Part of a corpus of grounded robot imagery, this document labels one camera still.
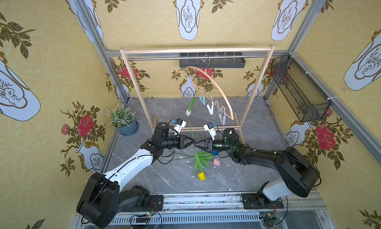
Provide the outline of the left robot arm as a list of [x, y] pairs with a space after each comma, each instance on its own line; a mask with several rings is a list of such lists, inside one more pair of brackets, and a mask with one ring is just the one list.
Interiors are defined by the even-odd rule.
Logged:
[[193, 138], [180, 134], [168, 123], [158, 123], [152, 137], [133, 156], [104, 174], [96, 172], [90, 176], [76, 211], [89, 223], [103, 229], [120, 212], [146, 209], [150, 192], [139, 185], [130, 190], [124, 190], [124, 187], [157, 161], [165, 149], [182, 150], [193, 143]]

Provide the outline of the orange curved clip hanger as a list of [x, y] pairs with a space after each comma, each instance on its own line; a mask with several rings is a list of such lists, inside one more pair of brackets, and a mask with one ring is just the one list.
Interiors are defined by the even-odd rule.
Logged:
[[[190, 77], [191, 84], [197, 92], [201, 92], [201, 95], [204, 94], [205, 98], [211, 102], [214, 102], [214, 108], [217, 108], [218, 111], [222, 114], [226, 114], [227, 118], [234, 120], [234, 111], [232, 106], [222, 90], [219, 84], [214, 79], [214, 75], [218, 76], [219, 72], [214, 73], [213, 69], [205, 68], [201, 69], [195, 66], [188, 66], [183, 68], [184, 73], [187, 77]], [[217, 90], [225, 103], [220, 104], [218, 100], [215, 100], [210, 93], [212, 90]]]

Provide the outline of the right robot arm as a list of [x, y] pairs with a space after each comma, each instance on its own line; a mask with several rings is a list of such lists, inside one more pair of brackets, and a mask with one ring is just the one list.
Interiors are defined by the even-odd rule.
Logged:
[[321, 183], [317, 168], [295, 148], [279, 151], [254, 149], [241, 143], [233, 128], [226, 128], [221, 140], [203, 139], [195, 142], [194, 146], [206, 153], [227, 152], [228, 157], [238, 164], [259, 165], [278, 171], [281, 179], [264, 183], [257, 192], [256, 201], [262, 204], [262, 208], [292, 194], [306, 198], [312, 188]]

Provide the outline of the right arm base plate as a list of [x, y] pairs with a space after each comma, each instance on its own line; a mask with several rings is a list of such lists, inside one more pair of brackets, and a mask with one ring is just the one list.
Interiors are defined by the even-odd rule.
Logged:
[[270, 201], [264, 195], [258, 193], [243, 193], [240, 196], [244, 209], [283, 209], [284, 205], [281, 199]]

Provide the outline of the white tulip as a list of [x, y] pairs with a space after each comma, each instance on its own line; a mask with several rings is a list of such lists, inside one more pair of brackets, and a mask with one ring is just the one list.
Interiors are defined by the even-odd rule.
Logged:
[[191, 99], [191, 102], [190, 102], [190, 106], [189, 108], [186, 110], [186, 116], [190, 116], [191, 115], [191, 110], [194, 106], [194, 102], [195, 102], [195, 97], [196, 97], [196, 93], [194, 93], [192, 99]]

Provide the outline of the yellow tulip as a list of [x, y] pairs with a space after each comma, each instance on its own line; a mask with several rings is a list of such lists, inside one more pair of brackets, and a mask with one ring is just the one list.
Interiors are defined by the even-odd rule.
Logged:
[[197, 171], [199, 169], [199, 173], [197, 174], [198, 178], [201, 181], [205, 181], [206, 176], [205, 176], [205, 173], [204, 173], [204, 168], [203, 168], [202, 163], [201, 163], [201, 161], [199, 159], [199, 156], [198, 156], [196, 148], [193, 147], [193, 149], [194, 149], [194, 159], [195, 159], [194, 171]]

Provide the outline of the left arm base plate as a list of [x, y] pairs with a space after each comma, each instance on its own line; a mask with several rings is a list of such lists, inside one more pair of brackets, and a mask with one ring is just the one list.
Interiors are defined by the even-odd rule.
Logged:
[[143, 211], [158, 211], [163, 210], [164, 205], [164, 196], [163, 195], [149, 195], [143, 196], [141, 200], [138, 201], [136, 206], [132, 206], [132, 212], [143, 212]]

